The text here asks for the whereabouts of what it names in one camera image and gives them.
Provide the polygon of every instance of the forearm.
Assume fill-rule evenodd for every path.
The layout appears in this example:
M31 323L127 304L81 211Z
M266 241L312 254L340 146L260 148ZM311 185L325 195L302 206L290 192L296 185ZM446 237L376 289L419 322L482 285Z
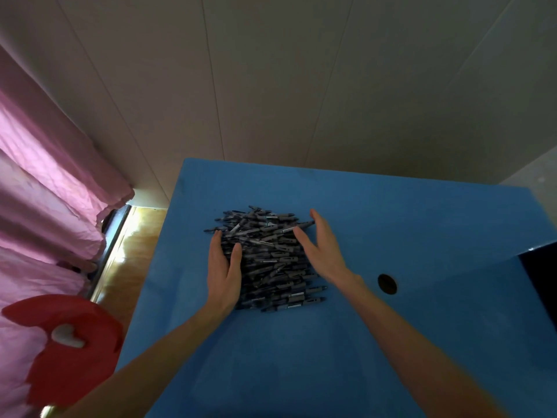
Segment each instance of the forearm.
M205 306L68 409L62 418L143 417L225 313Z
M470 376L375 296L359 276L339 279L338 288L428 417L504 417Z

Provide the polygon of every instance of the right hand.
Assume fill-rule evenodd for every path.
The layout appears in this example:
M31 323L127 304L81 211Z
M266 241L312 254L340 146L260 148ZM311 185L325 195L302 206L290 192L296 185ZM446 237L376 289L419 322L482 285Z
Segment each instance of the right hand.
M303 246L303 250L315 271L323 276L325 280L335 285L342 281L353 280L355 274L346 268L337 238L327 220L313 209L310 210L310 216L315 220L317 228L317 245L314 245L299 227L294 228L294 235Z

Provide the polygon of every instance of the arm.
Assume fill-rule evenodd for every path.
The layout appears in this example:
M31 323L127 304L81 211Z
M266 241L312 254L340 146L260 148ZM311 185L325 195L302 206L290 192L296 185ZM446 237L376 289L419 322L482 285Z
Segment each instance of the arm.
M242 247L234 246L231 263L216 232L209 249L207 303L176 329L69 408L62 418L143 417L180 367L232 311L240 296Z
M315 210L311 217L317 226L317 245L299 228L294 230L311 265L346 296L426 415L504 418L470 376L348 270L328 223Z

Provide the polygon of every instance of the left hand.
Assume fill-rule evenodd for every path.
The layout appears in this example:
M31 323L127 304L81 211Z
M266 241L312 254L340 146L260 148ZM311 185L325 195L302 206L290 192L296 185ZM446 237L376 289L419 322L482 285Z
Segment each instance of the left hand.
M207 306L216 308L219 312L228 315L240 297L242 246L240 244L234 245L229 265L225 254L222 253L221 237L222 232L220 230L216 231L209 247L209 273L207 274L209 296L207 297Z

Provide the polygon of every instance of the red object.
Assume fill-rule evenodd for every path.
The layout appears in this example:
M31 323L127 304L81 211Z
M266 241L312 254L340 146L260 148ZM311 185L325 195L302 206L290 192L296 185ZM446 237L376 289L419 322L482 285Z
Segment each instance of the red object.
M41 295L11 304L2 314L20 325L40 327L48 335L27 375L30 405L71 406L114 373L124 339L122 325L94 302L72 295ZM61 324L73 325L73 335L85 345L73 348L53 341L52 330Z

